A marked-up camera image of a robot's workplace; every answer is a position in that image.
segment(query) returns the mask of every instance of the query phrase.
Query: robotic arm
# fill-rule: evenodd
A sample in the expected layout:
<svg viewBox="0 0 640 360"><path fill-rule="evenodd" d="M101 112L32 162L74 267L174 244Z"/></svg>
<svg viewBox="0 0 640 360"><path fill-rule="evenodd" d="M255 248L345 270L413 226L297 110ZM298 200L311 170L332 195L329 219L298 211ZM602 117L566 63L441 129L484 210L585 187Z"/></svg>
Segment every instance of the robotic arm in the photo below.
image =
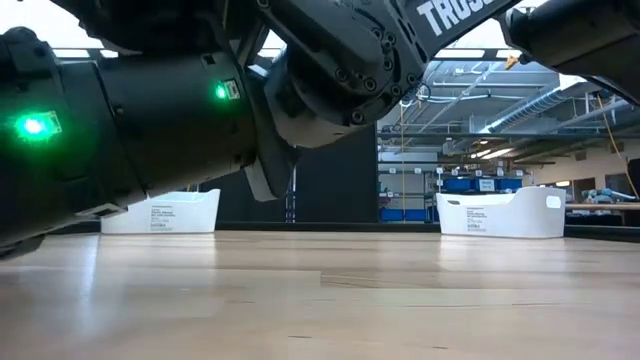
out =
<svg viewBox="0 0 640 360"><path fill-rule="evenodd" d="M640 98L609 62L580 60L638 48L637 0L549 0L529 15L505 14L518 0L54 2L125 56L60 65L28 29L0 37L0 244L241 169L257 199L282 196L295 147L382 118L439 50L491 17L523 60ZM600 31L603 13L616 31ZM599 37L580 32L596 20ZM269 28L288 47L263 76L248 65Z"/></svg>

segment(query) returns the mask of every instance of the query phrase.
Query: sticker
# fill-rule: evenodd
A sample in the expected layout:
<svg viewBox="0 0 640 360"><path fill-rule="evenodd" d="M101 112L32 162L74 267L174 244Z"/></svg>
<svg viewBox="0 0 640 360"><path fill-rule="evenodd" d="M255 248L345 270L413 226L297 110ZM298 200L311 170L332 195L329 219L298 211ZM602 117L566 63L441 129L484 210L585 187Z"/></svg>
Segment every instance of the sticker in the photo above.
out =
<svg viewBox="0 0 640 360"><path fill-rule="evenodd" d="M151 206L151 231L165 232L173 230L173 221L176 215L172 205Z"/></svg>
<svg viewBox="0 0 640 360"><path fill-rule="evenodd" d="M487 232L487 213L485 208L467 208L467 231Z"/></svg>
<svg viewBox="0 0 640 360"><path fill-rule="evenodd" d="M240 99L240 90L238 90L238 84L235 80L225 82L224 87L227 88L227 94L229 94L230 100Z"/></svg>
<svg viewBox="0 0 640 360"><path fill-rule="evenodd" d="M478 183L482 192L496 191L496 182L493 179L480 179Z"/></svg>

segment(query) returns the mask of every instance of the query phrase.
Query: blue storage bin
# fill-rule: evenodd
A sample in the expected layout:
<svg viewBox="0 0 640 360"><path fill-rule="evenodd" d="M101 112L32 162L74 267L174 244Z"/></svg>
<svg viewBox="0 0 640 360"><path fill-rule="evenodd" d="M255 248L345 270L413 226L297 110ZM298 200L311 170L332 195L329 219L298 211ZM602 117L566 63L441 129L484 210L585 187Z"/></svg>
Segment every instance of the blue storage bin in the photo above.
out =
<svg viewBox="0 0 640 360"><path fill-rule="evenodd" d="M446 191L468 191L473 189L471 179L446 179L443 189Z"/></svg>
<svg viewBox="0 0 640 360"><path fill-rule="evenodd" d="M407 221L427 221L427 211L424 209L407 209L405 212Z"/></svg>
<svg viewBox="0 0 640 360"><path fill-rule="evenodd" d="M496 190L518 190L522 188L522 179L498 179L496 180Z"/></svg>
<svg viewBox="0 0 640 360"><path fill-rule="evenodd" d="M380 209L381 221L402 221L402 209Z"/></svg>

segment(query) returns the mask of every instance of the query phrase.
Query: bin label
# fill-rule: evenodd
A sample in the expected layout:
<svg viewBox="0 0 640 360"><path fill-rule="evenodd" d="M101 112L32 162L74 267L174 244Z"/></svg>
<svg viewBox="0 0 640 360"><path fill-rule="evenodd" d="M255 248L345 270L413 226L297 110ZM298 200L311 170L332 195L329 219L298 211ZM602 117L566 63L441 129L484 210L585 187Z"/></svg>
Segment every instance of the bin label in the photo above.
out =
<svg viewBox="0 0 640 360"><path fill-rule="evenodd" d="M172 205L151 206L151 232L166 232L173 230L173 220L176 217Z"/></svg>
<svg viewBox="0 0 640 360"><path fill-rule="evenodd" d="M487 213L485 208L467 208L467 231L487 232Z"/></svg>
<svg viewBox="0 0 640 360"><path fill-rule="evenodd" d="M496 191L496 183L493 179L480 179L479 181L480 191L493 192Z"/></svg>

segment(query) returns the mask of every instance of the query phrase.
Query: yellow cable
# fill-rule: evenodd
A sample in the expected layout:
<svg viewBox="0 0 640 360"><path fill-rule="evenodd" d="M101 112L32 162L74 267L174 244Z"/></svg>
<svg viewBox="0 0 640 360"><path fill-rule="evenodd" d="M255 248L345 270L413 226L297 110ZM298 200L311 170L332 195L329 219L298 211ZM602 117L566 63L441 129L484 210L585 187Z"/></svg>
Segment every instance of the yellow cable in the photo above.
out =
<svg viewBox="0 0 640 360"><path fill-rule="evenodd" d="M404 224L407 223L407 206L406 206L406 199L405 197L407 196L405 194L405 185L404 185L404 172L405 172L405 168L404 168L404 108L400 107L400 153L402 154L402 222Z"/></svg>
<svg viewBox="0 0 640 360"><path fill-rule="evenodd" d="M602 99L600 98L600 95L598 95L598 103L600 104L600 109L602 109L604 107L604 104L602 104ZM629 162L622 157L622 154L620 154L620 150L618 150L618 145L616 144L616 140L613 138L613 133L611 132L611 127L609 126L609 119L607 118L607 113L605 112L603 115L604 115L604 125L607 127L607 132L609 133L611 144L613 144L613 148L616 150L616 154L618 154L618 157L620 158L620 160L624 162L624 173L627 175L629 186L631 187L631 190L633 190L633 194L635 195L636 199L640 200L640 196L638 196L638 191L636 190L636 186L633 183L633 180L631 180L631 175L629 175Z"/></svg>

